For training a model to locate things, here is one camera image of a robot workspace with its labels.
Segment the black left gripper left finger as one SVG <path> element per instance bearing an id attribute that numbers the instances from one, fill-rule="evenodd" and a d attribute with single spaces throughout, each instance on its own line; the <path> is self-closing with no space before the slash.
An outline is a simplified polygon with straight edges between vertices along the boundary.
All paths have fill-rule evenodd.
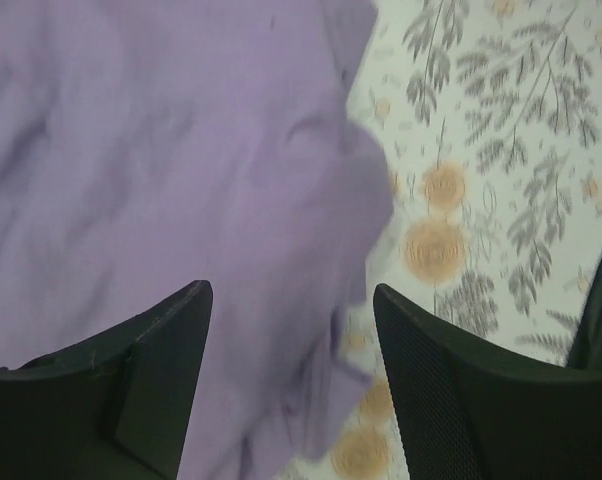
<path id="1" fill-rule="evenodd" d="M 204 353 L 211 285 L 22 367 L 0 368 L 0 479 L 173 479 Z"/>

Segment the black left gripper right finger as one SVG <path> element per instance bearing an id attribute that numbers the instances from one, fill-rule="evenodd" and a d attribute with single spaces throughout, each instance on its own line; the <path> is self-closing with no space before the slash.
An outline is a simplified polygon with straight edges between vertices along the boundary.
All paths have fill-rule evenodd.
<path id="1" fill-rule="evenodd" d="M 602 479 L 602 360 L 515 353 L 386 284 L 373 310 L 411 478 Z"/>

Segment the purple t shirt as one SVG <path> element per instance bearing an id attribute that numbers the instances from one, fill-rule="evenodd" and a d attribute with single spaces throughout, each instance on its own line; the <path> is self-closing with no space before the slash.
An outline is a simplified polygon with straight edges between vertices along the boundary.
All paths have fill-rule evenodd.
<path id="1" fill-rule="evenodd" d="M 322 458 L 392 213 L 346 102 L 369 1 L 0 1 L 0 367 L 195 280 L 212 318 L 179 475 Z"/>

